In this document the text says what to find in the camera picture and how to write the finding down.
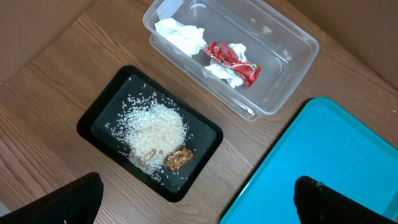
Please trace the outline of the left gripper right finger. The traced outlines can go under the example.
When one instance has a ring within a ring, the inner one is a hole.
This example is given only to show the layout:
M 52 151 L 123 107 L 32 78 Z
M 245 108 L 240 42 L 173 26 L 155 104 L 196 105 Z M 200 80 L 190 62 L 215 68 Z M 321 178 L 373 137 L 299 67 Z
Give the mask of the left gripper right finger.
M 295 181 L 294 205 L 301 224 L 396 224 L 305 175 Z

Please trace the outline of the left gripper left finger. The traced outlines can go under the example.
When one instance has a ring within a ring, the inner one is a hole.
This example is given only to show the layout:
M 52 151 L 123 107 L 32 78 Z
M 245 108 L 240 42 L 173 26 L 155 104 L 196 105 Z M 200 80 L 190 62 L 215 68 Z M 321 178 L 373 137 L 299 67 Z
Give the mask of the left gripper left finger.
M 104 183 L 90 172 L 73 182 L 1 217 L 1 224 L 93 224 L 100 209 Z

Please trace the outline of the teal serving tray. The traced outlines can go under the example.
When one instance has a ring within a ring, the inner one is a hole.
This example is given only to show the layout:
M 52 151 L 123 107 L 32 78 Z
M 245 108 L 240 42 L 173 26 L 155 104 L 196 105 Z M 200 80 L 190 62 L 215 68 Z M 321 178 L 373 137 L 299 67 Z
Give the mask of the teal serving tray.
M 391 220 L 397 149 L 328 98 L 310 100 L 239 193 L 222 223 L 298 223 L 296 180 L 309 176 Z

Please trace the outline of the brown food scraps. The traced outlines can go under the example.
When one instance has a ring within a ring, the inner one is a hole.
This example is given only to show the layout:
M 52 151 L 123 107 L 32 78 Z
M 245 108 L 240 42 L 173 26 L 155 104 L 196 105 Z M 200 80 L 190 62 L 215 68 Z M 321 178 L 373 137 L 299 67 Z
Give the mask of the brown food scraps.
M 193 152 L 184 147 L 171 153 L 165 158 L 164 166 L 172 172 L 178 171 L 184 164 L 193 158 Z

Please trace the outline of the red snack wrapper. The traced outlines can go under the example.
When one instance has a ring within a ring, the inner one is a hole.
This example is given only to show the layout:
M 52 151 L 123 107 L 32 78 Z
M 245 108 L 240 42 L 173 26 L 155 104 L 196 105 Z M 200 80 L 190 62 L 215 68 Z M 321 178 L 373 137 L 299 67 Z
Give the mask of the red snack wrapper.
M 254 84 L 261 72 L 260 65 L 241 60 L 237 53 L 224 42 L 212 42 L 205 49 L 205 53 L 217 63 L 224 66 L 224 68 L 231 69 L 243 79 L 247 87 L 251 87 Z

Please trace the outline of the white tissue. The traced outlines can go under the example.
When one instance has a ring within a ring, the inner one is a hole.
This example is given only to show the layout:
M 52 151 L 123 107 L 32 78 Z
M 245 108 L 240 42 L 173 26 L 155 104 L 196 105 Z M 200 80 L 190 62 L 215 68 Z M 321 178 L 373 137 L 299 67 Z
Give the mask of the white tissue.
M 248 62 L 245 56 L 245 45 L 231 43 L 228 46 L 232 48 L 232 50 L 237 54 L 240 60 L 242 60 L 243 62 Z M 244 84 L 244 80 L 232 69 L 224 67 L 214 59 L 211 59 L 209 66 L 206 66 L 205 68 L 217 78 L 225 80 L 232 88 L 236 88 L 237 86 L 241 86 Z
M 173 18 L 162 19 L 155 23 L 156 31 L 176 48 L 189 57 L 197 55 L 208 44 L 203 38 L 204 29 L 197 26 L 185 26 Z

